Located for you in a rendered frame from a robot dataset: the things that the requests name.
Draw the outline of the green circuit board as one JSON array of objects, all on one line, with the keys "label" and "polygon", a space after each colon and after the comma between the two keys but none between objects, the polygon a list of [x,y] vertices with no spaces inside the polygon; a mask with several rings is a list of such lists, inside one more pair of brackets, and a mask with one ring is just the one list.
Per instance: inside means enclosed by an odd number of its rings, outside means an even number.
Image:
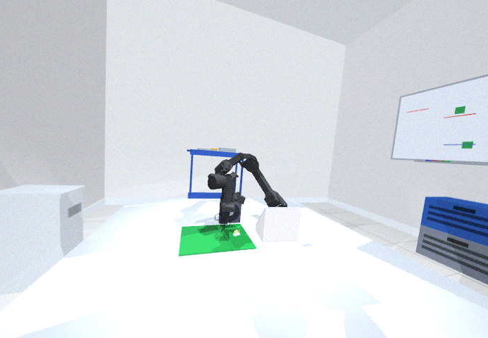
[{"label": "green circuit board", "polygon": [[228,225],[182,227],[178,256],[256,249],[241,224]]}]

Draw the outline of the black cooling fan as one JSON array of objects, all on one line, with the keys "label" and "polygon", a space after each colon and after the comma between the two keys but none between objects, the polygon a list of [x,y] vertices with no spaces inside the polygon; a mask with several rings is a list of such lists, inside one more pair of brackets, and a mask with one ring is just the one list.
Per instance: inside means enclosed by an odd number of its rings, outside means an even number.
[{"label": "black cooling fan", "polygon": [[[236,212],[230,212],[229,218],[227,220],[227,223],[240,223],[241,219],[241,209],[242,209],[242,204],[239,202],[234,203],[236,206]],[[220,223],[221,215],[219,214],[219,223]]]}]

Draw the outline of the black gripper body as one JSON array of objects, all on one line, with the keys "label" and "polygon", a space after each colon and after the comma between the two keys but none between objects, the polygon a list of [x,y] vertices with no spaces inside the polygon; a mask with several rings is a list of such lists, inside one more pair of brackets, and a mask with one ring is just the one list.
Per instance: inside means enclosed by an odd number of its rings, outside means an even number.
[{"label": "black gripper body", "polygon": [[234,188],[222,188],[222,195],[220,196],[220,201],[222,204],[220,205],[221,212],[236,212],[236,206],[232,202],[232,195],[235,193]]}]

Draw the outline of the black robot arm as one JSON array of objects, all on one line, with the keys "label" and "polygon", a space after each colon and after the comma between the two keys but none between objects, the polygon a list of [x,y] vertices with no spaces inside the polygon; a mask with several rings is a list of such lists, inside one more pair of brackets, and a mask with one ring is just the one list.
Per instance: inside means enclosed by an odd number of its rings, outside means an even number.
[{"label": "black robot arm", "polygon": [[[246,159],[241,162],[242,159]],[[249,172],[253,174],[256,181],[260,185],[261,189],[265,194],[265,202],[268,207],[287,207],[285,200],[268,184],[267,180],[263,176],[259,169],[259,163],[257,158],[251,154],[238,153],[236,156],[232,157],[230,160],[223,160],[215,167],[215,174],[210,173],[208,175],[208,187],[209,189],[222,189],[228,188],[232,189],[235,187],[235,178],[239,177],[238,174],[232,172],[227,174],[234,165],[237,163],[241,167],[246,168]],[[240,192],[233,193],[232,203],[239,202],[244,204],[245,197],[241,195]]]}]

